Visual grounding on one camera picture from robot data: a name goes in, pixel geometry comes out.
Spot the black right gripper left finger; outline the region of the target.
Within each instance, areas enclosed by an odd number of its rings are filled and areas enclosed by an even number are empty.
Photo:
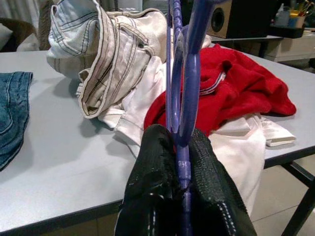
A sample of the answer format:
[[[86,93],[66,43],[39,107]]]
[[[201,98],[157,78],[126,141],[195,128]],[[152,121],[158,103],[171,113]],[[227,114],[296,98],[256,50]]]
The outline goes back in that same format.
[[[182,193],[169,131],[149,126],[129,175],[116,236],[174,236],[178,229]]]

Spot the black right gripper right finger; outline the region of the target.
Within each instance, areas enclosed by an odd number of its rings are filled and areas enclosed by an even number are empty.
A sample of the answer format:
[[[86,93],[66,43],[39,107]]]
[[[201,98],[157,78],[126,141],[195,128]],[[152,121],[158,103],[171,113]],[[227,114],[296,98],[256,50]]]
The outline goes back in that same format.
[[[240,193],[211,141],[198,129],[189,142],[192,164],[191,219],[195,236],[254,236]]]

